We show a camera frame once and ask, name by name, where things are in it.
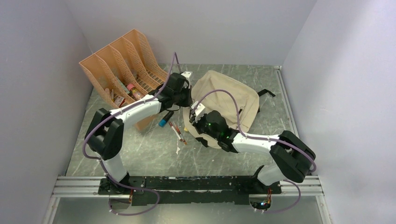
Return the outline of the beige canvas backpack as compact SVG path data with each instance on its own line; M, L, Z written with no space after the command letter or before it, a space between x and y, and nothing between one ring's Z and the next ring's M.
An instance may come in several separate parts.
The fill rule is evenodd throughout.
M235 99L241 110L240 127L247 133L259 110L259 95L251 87L219 72L209 70L192 86L193 102L203 99L205 112L218 111L230 128L238 129L236 108L232 98L221 90L226 90Z

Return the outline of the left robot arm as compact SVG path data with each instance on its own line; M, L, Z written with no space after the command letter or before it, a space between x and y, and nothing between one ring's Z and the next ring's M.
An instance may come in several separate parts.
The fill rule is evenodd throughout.
M98 110L85 136L84 145L94 151L111 180L110 187L117 194L127 192L129 174L120 152L124 131L145 118L163 111L177 110L192 105L190 71L172 73L167 81L142 99L119 109Z

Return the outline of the black blue marker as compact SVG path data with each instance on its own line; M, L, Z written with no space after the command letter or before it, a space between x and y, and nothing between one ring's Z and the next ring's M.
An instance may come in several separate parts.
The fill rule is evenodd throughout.
M160 127L164 127L167 122L169 121L169 119L173 116L174 112L173 111L169 111L158 123L158 125Z

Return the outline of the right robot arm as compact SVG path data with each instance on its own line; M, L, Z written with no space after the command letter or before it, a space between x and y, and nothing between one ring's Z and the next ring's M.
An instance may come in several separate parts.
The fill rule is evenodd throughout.
M264 193L271 184L285 179L302 183L313 167L315 153L290 131L269 136L242 134L230 128L218 111L191 112L189 119L199 134L210 136L226 152L262 154L273 160L255 173L252 188L257 193Z

